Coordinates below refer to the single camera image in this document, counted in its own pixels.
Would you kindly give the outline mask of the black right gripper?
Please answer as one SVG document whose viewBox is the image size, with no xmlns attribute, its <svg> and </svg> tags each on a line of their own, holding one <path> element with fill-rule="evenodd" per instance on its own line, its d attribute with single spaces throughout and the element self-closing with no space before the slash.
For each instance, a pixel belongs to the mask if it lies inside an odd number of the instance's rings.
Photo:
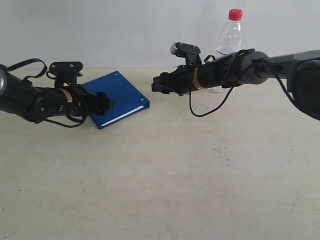
<svg viewBox="0 0 320 240">
<path fill-rule="evenodd" d="M 188 95 L 190 92 L 200 90 L 194 84 L 194 76 L 198 66 L 179 65 L 172 72 L 162 72 L 153 78 L 151 91 L 154 93 L 170 94 L 179 96 Z"/>
</svg>

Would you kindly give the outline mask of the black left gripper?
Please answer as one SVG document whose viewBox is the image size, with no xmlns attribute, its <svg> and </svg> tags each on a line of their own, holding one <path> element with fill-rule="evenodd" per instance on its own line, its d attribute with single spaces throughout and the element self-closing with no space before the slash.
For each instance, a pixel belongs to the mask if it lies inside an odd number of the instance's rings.
<svg viewBox="0 0 320 240">
<path fill-rule="evenodd" d="M 83 115 L 94 114 L 103 116 L 114 107 L 114 102 L 108 99 L 104 92 L 97 92 L 94 95 L 86 91 L 82 86 L 77 86 L 76 88 L 60 87 L 58 89 L 66 100 L 59 112 L 64 113 L 67 117 L 79 118 Z"/>
</svg>

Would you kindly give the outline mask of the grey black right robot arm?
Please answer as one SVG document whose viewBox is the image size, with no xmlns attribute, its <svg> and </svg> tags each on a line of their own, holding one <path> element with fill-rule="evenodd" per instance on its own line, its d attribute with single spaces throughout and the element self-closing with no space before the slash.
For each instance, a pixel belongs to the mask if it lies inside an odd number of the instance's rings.
<svg viewBox="0 0 320 240">
<path fill-rule="evenodd" d="M 302 113 L 320 118 L 320 52 L 309 50 L 279 56 L 244 49 L 204 63 L 181 65 L 153 78 L 155 93 L 179 96 L 214 87 L 232 91 L 243 85 L 277 80 L 289 101 Z"/>
</svg>

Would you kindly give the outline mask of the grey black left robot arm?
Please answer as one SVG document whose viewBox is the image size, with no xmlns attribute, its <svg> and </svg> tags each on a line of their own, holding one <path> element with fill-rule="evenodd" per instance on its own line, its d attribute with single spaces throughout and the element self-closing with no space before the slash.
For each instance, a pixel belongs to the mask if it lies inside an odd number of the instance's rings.
<svg viewBox="0 0 320 240">
<path fill-rule="evenodd" d="M 50 122 L 52 117 L 65 116 L 76 126 L 90 115 L 102 116 L 114 102 L 104 93 L 91 93 L 77 83 L 82 76 L 80 61 L 53 62 L 43 74 L 54 80 L 53 87 L 34 86 L 27 76 L 20 79 L 14 67 L 0 67 L 0 110 L 17 115 L 35 124 Z"/>
</svg>

